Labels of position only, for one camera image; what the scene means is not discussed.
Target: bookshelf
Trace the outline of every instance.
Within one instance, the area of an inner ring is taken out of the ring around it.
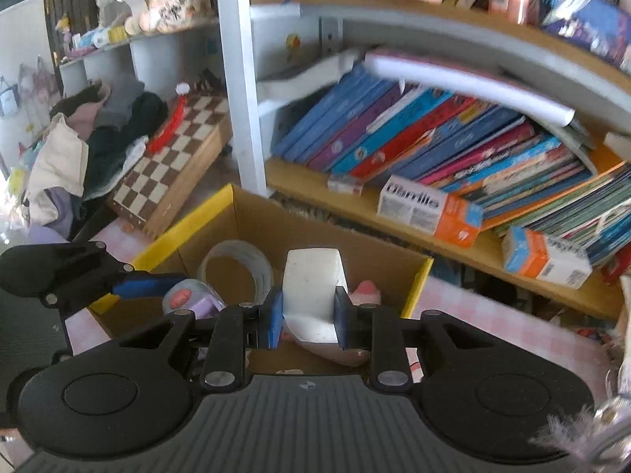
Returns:
[[[631,77],[555,37],[471,9],[417,0],[219,0],[222,50],[242,186],[266,196],[270,189],[419,244],[500,279],[597,317],[617,318],[619,285],[593,274],[578,291],[504,272],[500,240],[483,232],[470,249],[436,240],[378,218],[378,193],[361,197],[329,192],[326,176],[268,159],[286,108],[258,101],[256,82],[300,71],[347,47],[386,45],[438,55],[518,79],[577,109],[581,121],[602,135],[631,134]],[[301,46],[290,52],[288,34]],[[604,172],[619,162],[605,151]]]
[[[501,240],[493,231],[484,231],[471,248],[464,249],[378,216],[379,191],[375,189],[366,188],[361,197],[330,192],[326,175],[277,158],[268,160],[265,170],[269,186],[282,194],[327,208],[335,215],[420,245],[588,315],[617,318],[620,313],[624,301],[622,289],[618,284],[606,285],[599,271],[594,272],[579,290],[514,276],[502,268]]]

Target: shelf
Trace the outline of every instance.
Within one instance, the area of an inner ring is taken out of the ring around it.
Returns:
[[[282,194],[418,244],[570,308],[599,318],[616,319],[620,314],[624,301],[622,289],[619,284],[607,286],[602,281],[600,271],[595,271],[580,290],[514,276],[502,268],[501,241],[493,231],[481,233],[473,247],[464,249],[407,225],[379,217],[379,192],[374,189],[365,189],[361,197],[330,192],[326,186],[326,175],[275,158],[267,161],[266,174],[269,186]]]
[[[342,20],[344,43],[383,44],[504,72],[631,134],[631,77],[531,26],[419,0],[251,0],[252,21]]]

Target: small box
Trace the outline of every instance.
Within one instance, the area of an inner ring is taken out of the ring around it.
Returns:
[[[360,180],[346,174],[332,174],[326,184],[330,191],[340,194],[360,196],[364,190],[364,184]]]
[[[504,269],[578,289],[592,272],[588,254],[568,240],[513,226],[503,243]]]
[[[483,214],[476,204],[398,176],[383,187],[377,213],[462,247],[473,245]]]

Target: hanging bag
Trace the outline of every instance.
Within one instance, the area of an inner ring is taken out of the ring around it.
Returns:
[[[10,86],[4,79],[4,76],[0,76],[0,117],[8,117],[15,114],[19,106],[18,86]]]

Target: white book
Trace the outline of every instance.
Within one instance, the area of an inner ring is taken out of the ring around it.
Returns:
[[[405,80],[477,97],[556,126],[567,126],[574,118],[572,108],[543,94],[455,62],[379,49],[366,54],[365,65],[370,72],[382,78]]]

